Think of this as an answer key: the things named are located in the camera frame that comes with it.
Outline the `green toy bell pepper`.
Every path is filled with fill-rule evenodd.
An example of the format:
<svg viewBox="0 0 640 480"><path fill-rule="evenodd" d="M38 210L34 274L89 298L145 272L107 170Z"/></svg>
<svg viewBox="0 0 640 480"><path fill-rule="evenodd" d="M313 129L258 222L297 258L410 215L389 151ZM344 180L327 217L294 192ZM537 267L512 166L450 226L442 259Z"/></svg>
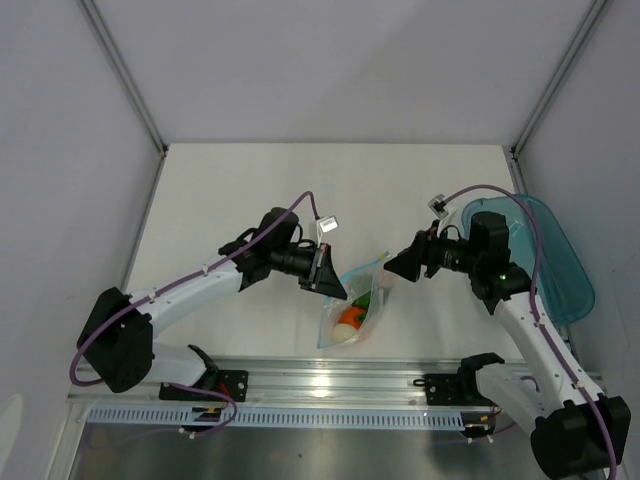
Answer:
<svg viewBox="0 0 640 480"><path fill-rule="evenodd" d="M363 295L357 297L355 300L352 301L351 305L353 307L356 308L360 308L363 310L368 310L370 303L371 303L371 296L372 296L372 292L369 291L367 293L364 293Z"/></svg>

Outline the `clear zip top bag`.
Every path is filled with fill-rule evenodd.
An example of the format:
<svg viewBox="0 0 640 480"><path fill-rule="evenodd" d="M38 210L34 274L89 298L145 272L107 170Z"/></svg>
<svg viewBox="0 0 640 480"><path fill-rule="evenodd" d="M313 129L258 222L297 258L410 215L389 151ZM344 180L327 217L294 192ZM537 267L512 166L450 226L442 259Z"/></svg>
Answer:
<svg viewBox="0 0 640 480"><path fill-rule="evenodd" d="M351 346L367 338L382 317L396 283L397 277L384 269L390 259L390 253L385 251L341 277L347 299L325 298L318 349Z"/></svg>

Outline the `orange toy pumpkin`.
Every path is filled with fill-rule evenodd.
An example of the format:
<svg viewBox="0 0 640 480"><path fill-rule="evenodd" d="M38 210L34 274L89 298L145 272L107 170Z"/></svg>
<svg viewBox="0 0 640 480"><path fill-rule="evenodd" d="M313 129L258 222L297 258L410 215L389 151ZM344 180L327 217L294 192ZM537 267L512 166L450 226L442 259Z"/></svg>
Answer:
<svg viewBox="0 0 640 480"><path fill-rule="evenodd" d="M342 311L342 313L339 316L338 323L349 324L359 330L364 320L366 319L366 317L367 317L367 310L350 306Z"/></svg>

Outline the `white toy egg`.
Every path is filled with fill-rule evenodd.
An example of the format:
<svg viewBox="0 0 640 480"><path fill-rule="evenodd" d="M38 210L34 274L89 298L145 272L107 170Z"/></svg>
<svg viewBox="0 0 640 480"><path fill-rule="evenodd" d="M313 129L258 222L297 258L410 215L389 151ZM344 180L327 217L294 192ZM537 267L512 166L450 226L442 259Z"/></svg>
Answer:
<svg viewBox="0 0 640 480"><path fill-rule="evenodd" d="M357 333L358 329L352 325L345 323L336 324L331 330L331 340L335 344L341 344L350 340Z"/></svg>

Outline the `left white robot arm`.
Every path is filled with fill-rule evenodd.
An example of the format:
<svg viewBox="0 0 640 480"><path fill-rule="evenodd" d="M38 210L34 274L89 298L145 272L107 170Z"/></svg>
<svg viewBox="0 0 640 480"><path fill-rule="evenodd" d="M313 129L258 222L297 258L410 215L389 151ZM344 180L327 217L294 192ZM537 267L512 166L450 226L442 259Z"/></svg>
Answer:
<svg viewBox="0 0 640 480"><path fill-rule="evenodd" d="M222 246L195 272L163 287L124 293L103 291L77 340L73 363L86 360L97 382L123 393L142 382L181 389L197 400L209 398L220 383L219 368L200 347L176 348L158 342L160 333L208 302L240 293L279 272L301 289L344 300L331 247L305 239L298 216L274 207L260 224Z"/></svg>

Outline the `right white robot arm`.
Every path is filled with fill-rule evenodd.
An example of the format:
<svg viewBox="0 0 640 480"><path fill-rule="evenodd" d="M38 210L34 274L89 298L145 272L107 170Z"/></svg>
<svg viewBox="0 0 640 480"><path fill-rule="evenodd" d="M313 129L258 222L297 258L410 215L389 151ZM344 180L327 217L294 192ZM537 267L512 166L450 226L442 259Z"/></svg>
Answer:
<svg viewBox="0 0 640 480"><path fill-rule="evenodd" d="M503 215L473 215L469 235L453 240L432 224L387 261L385 270L408 281L447 269L468 276L473 294L509 334L532 375L526 383L495 353L464 358L458 395L500 407L530 439L534 457L550 479L607 469L616 477L631 411L609 397L582 369L546 315L527 272L511 260Z"/></svg>

